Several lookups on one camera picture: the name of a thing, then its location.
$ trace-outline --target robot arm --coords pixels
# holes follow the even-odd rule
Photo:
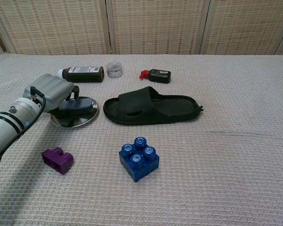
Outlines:
[[[22,98],[0,111],[0,161],[9,146],[37,121],[41,113],[57,109],[74,87],[71,82],[44,74],[25,88]]]

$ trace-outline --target bottle cap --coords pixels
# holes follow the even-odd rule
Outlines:
[[[148,79],[149,78],[149,71],[143,70],[140,75],[140,79]]]
[[[63,69],[58,70],[58,77],[63,79]]]

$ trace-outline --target plastic block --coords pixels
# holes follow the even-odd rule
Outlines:
[[[148,146],[143,137],[136,138],[134,144],[123,145],[118,154],[121,164],[135,182],[159,166],[159,156],[155,148]]]
[[[64,153],[60,147],[45,150],[42,152],[42,158],[45,164],[61,174],[67,173],[74,162],[72,154],[67,152]]]

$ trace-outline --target black slide sandal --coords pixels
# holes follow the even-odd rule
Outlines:
[[[203,109],[191,97],[161,95],[148,86],[107,100],[103,110],[118,124],[151,125],[194,119]]]

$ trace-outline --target blue lego duplo block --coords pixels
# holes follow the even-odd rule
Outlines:
[[[159,156],[155,148],[148,146],[143,137],[136,138],[134,144],[123,145],[119,159],[135,182],[159,166]]]

